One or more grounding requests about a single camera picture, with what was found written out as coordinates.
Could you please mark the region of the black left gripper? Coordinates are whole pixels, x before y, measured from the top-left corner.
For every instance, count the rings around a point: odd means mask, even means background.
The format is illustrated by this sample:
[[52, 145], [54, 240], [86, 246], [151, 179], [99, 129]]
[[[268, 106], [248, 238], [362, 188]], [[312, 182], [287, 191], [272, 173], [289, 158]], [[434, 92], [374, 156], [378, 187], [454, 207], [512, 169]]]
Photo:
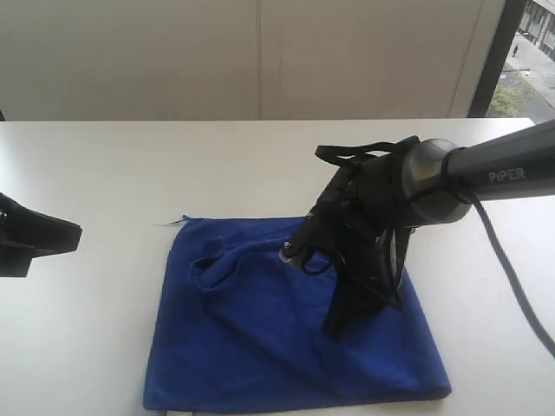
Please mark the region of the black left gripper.
[[1, 194], [1, 277], [26, 277], [33, 253], [77, 250], [80, 225], [32, 211]]

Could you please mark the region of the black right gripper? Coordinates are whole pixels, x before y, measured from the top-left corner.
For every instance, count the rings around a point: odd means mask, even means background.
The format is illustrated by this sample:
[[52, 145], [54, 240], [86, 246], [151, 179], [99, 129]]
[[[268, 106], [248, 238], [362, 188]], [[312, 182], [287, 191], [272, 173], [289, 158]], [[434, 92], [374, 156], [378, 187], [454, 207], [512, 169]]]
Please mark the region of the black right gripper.
[[303, 222], [303, 272], [323, 273], [307, 267], [317, 252], [336, 272], [322, 326], [333, 341], [364, 317], [387, 307], [402, 308], [402, 262], [409, 233], [365, 217], [359, 192], [362, 179], [361, 171], [339, 168]]

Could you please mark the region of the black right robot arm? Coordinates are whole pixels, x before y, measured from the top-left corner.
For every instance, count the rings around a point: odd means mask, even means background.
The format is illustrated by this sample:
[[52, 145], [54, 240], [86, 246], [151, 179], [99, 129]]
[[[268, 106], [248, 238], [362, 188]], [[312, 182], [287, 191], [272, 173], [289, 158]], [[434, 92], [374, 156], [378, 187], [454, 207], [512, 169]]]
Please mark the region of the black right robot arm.
[[412, 231], [456, 222], [484, 200], [554, 192], [550, 121], [470, 147], [410, 136], [319, 146], [316, 155], [336, 167], [307, 217], [314, 225], [310, 250], [329, 256], [338, 278], [323, 324], [331, 339], [387, 307], [401, 307]]

